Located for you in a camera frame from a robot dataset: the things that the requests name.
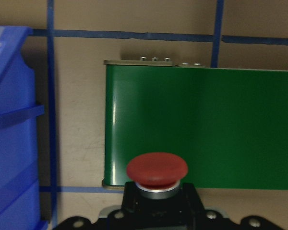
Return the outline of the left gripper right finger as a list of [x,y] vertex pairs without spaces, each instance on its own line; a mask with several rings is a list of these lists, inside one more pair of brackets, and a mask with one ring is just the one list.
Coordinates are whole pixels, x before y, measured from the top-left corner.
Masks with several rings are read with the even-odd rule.
[[175,201],[175,214],[197,216],[204,213],[205,208],[194,185],[180,183],[178,198]]

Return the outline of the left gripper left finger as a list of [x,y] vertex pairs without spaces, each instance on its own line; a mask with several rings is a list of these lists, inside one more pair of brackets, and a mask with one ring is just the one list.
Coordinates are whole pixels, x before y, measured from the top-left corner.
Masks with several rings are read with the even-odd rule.
[[125,184],[121,210],[127,217],[138,217],[144,213],[142,196],[135,182]]

